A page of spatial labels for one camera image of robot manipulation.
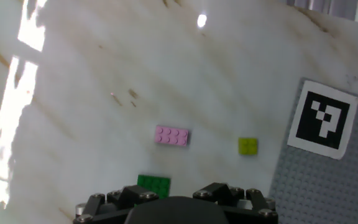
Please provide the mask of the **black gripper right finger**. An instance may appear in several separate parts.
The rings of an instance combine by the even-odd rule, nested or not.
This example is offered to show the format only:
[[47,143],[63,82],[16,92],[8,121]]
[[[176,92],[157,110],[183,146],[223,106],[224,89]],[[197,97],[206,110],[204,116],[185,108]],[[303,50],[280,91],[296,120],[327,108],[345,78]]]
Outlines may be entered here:
[[275,200],[255,188],[214,182],[194,192],[193,198],[217,205],[229,223],[278,224]]

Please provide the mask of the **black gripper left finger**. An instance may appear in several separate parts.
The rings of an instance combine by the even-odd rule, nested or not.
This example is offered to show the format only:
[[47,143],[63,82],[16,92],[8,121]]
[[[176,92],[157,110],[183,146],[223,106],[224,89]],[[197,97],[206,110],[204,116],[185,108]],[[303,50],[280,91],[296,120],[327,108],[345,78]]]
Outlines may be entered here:
[[158,194],[138,185],[113,190],[107,194],[95,193],[88,198],[81,215],[76,213],[72,224],[125,223],[136,205],[158,199]]

